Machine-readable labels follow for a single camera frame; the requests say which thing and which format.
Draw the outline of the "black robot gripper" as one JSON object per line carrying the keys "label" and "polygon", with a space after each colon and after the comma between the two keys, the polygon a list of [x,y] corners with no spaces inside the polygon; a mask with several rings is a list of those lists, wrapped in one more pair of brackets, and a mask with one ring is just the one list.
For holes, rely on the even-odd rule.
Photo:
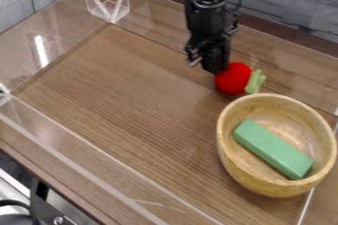
{"label": "black robot gripper", "polygon": [[187,66],[193,67],[201,61],[201,68],[217,75],[227,69],[239,12],[227,7],[224,0],[216,3],[185,0],[184,17],[189,32],[184,45]]}

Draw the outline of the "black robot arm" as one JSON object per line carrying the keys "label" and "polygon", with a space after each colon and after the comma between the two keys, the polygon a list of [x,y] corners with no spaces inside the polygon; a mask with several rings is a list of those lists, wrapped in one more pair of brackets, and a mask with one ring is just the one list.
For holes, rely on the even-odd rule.
{"label": "black robot arm", "polygon": [[189,38],[184,45],[189,66],[219,75],[225,69],[231,52],[231,36],[237,30],[237,9],[227,0],[185,0],[184,17]]}

